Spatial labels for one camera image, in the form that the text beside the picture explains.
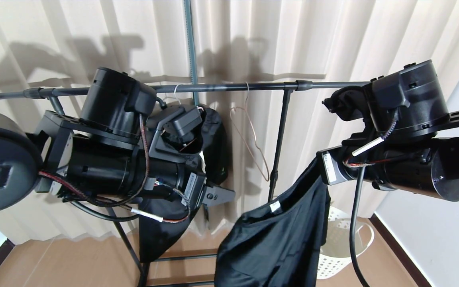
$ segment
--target basket handle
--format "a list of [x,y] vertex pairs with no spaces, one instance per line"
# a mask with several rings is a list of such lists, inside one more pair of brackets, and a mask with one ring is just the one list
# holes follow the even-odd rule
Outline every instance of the basket handle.
[[366,245],[366,248],[364,248],[363,251],[361,251],[359,254],[357,254],[357,256],[361,255],[362,253],[364,253],[364,251],[366,251],[368,249],[368,247],[371,246],[371,244],[373,243],[373,240],[375,240],[375,231],[373,230],[373,227],[371,227],[371,225],[365,223],[365,222],[361,222],[363,225],[366,225],[368,228],[369,228],[369,231],[371,231],[371,238],[369,239],[369,242],[368,244]]

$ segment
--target copper wire hanger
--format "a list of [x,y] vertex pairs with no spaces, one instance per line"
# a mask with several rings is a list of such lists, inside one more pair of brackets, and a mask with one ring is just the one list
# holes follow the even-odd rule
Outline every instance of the copper wire hanger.
[[[258,147],[258,144],[257,144],[257,139],[256,139],[256,131],[255,131],[255,126],[253,125],[253,121],[251,120],[251,117],[249,116],[249,113],[247,112],[247,100],[249,99],[249,94],[250,94],[250,89],[249,89],[249,84],[247,82],[245,82],[245,84],[247,85],[247,96],[245,97],[245,105],[244,107],[233,107],[229,110],[229,118],[231,119],[231,123],[233,124],[233,126],[235,127],[235,129],[237,130],[237,133],[239,134],[240,138],[242,139],[242,141],[244,142],[245,146],[247,147],[247,150],[249,151],[249,154],[253,157],[253,162],[255,162],[255,165],[256,167],[260,170],[260,173],[262,174],[263,176],[263,179],[265,181],[270,181],[270,171],[268,169],[268,164],[267,164],[267,160],[265,159],[265,155],[263,154],[263,151],[262,149],[260,149],[260,147]],[[265,173],[263,173],[260,165],[258,165],[258,163],[256,162],[256,158],[255,156],[253,155],[253,152],[251,152],[251,148],[249,147],[249,145],[247,144],[247,142],[245,141],[244,139],[244,136],[242,136],[242,133],[239,131],[239,129],[237,128],[237,125],[235,125],[235,122],[233,121],[233,113],[232,112],[236,112],[237,109],[240,109],[242,111],[244,111],[244,113],[246,114],[247,116],[247,119],[249,120],[249,123],[251,125],[251,129],[253,130],[253,136],[254,136],[254,141],[255,141],[255,147],[260,151],[261,155],[262,155],[262,158],[263,158],[263,162],[265,162],[265,167],[267,169],[267,175],[265,175]]]

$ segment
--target black garment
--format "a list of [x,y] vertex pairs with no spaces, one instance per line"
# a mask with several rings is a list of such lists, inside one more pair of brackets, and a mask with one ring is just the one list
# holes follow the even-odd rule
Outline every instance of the black garment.
[[[228,177],[230,153],[226,144],[226,130],[222,124],[219,113],[208,107],[202,112],[203,124],[196,128],[196,135],[201,135],[200,145],[191,145],[190,153],[184,154],[187,163],[191,166],[200,166],[198,153],[203,151],[206,162],[206,180],[220,184]],[[164,199],[143,198],[139,209],[156,214],[164,218],[182,218],[185,215],[185,206],[182,199],[177,197],[173,201]],[[140,233],[140,258],[142,262],[157,260],[166,250],[180,239],[196,215],[198,209],[191,210],[188,220],[180,223],[160,223],[147,218],[139,220]]]
[[237,220],[217,252],[215,286],[315,285],[330,206],[316,162],[272,203]]

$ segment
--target beige curtain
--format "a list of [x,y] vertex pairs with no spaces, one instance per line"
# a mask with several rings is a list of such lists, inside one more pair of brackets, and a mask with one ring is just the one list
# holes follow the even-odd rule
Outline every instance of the beige curtain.
[[[459,1],[193,0],[196,63],[202,83],[367,81],[403,65],[432,59],[446,98],[459,80]],[[150,84],[189,83],[189,58],[181,0],[0,0],[0,91],[86,86],[96,67],[126,71]],[[316,151],[339,145],[362,123],[342,122],[321,100],[333,89],[292,95],[279,162],[276,195],[287,189]],[[164,95],[171,101],[173,95]],[[178,94],[189,98],[190,94]],[[224,117],[233,151],[226,185],[235,202],[210,209],[217,230],[266,203],[268,185],[229,121],[246,92],[202,93]],[[60,98],[78,116],[84,96]],[[254,91],[249,114],[269,167],[273,164],[282,91]],[[33,131],[46,100],[0,100],[0,112]],[[235,125],[252,143],[244,114]],[[265,164],[256,149],[258,164]],[[350,211],[355,183],[330,188],[333,204]],[[385,193],[366,185],[359,215],[370,216]],[[135,223],[125,224],[128,231]],[[113,225],[83,214],[51,195],[32,193],[0,211],[0,230],[15,243],[54,236],[102,236]]]

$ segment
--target laundry basket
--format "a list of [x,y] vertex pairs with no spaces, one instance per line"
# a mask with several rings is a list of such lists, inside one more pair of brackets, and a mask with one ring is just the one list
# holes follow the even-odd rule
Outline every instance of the laundry basket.
[[[328,215],[327,240],[321,247],[320,259],[318,261],[317,279],[327,279],[352,262],[350,257],[350,215],[330,207]],[[359,234],[363,226],[367,226],[371,231],[371,239],[364,245]],[[368,249],[375,239],[373,228],[362,222],[357,222],[355,227],[355,252],[357,256]]]

